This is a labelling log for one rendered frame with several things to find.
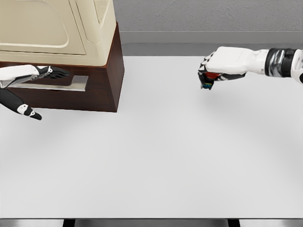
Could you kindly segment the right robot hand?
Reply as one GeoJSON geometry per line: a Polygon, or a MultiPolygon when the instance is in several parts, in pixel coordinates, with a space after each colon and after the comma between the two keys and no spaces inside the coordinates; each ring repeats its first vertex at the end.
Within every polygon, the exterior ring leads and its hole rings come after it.
{"type": "Polygon", "coordinates": [[[264,63],[253,50],[221,46],[204,57],[198,69],[198,76],[199,73],[213,72],[220,74],[214,82],[235,80],[245,77],[247,72],[262,74],[264,63]]]}

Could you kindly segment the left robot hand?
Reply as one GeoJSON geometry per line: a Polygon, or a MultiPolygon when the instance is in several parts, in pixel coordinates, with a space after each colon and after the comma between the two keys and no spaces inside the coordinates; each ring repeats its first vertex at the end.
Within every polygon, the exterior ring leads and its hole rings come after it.
{"type": "Polygon", "coordinates": [[[36,113],[19,96],[8,90],[8,87],[36,79],[61,79],[69,76],[69,72],[54,66],[35,66],[31,64],[0,68],[0,105],[11,111],[41,120],[42,116],[36,113]]]}

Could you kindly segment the brown drawer with silver handle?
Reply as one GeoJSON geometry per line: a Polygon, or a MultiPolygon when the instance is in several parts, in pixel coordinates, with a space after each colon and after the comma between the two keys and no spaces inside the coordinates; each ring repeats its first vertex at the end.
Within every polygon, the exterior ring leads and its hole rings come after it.
{"type": "Polygon", "coordinates": [[[70,70],[68,77],[62,79],[37,79],[10,85],[9,88],[30,88],[63,91],[106,90],[102,71],[70,70]]]}

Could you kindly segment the beige and brown wooden cabinet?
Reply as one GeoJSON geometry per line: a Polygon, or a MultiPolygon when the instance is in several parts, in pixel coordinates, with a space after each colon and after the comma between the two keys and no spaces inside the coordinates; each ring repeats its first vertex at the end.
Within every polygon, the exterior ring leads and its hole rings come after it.
{"type": "Polygon", "coordinates": [[[0,68],[102,71],[106,90],[9,88],[33,108],[116,112],[124,61],[113,0],[0,0],[0,68]]]}

